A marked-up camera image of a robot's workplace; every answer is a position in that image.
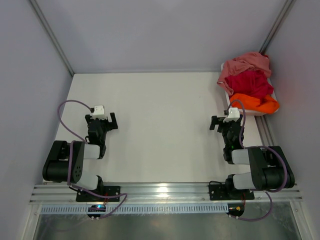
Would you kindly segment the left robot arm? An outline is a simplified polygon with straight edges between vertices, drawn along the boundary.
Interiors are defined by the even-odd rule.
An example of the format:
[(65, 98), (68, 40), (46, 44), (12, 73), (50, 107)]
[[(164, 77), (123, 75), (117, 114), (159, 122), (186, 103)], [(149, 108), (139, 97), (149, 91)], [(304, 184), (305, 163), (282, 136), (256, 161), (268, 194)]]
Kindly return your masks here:
[(102, 201), (105, 197), (111, 197), (112, 189), (104, 185), (102, 177), (84, 170), (85, 160), (101, 160), (104, 157), (107, 133), (118, 129), (115, 113), (111, 112), (110, 118), (87, 114), (88, 131), (84, 141), (54, 141), (42, 169), (43, 179), (66, 183), (77, 191), (78, 202)]

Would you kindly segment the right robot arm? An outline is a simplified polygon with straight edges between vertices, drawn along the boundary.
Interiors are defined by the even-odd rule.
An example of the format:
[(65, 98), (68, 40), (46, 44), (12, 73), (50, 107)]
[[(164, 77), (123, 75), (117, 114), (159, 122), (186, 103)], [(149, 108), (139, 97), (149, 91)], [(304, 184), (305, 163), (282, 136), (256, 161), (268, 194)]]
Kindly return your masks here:
[(223, 158), (230, 165), (249, 166), (249, 172), (230, 174), (225, 182), (210, 181), (211, 200), (253, 200), (252, 190), (280, 191), (295, 185), (295, 176), (280, 146), (243, 148), (242, 117), (227, 121), (225, 117), (211, 117), (209, 129), (221, 133), (224, 142)]

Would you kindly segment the salmon pink t shirt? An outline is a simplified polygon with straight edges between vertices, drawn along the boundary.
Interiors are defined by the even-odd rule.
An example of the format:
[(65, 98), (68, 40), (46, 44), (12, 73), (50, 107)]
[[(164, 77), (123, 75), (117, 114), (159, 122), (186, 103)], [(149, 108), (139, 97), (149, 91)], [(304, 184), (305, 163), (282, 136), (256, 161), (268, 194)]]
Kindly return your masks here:
[(257, 70), (262, 71), (267, 78), (270, 78), (272, 74), (269, 57), (255, 51), (247, 52), (233, 59), (229, 59), (221, 66), (221, 73), (216, 83), (223, 88), (229, 96), (234, 93), (234, 90), (227, 83), (227, 77), (236, 76), (244, 71)]

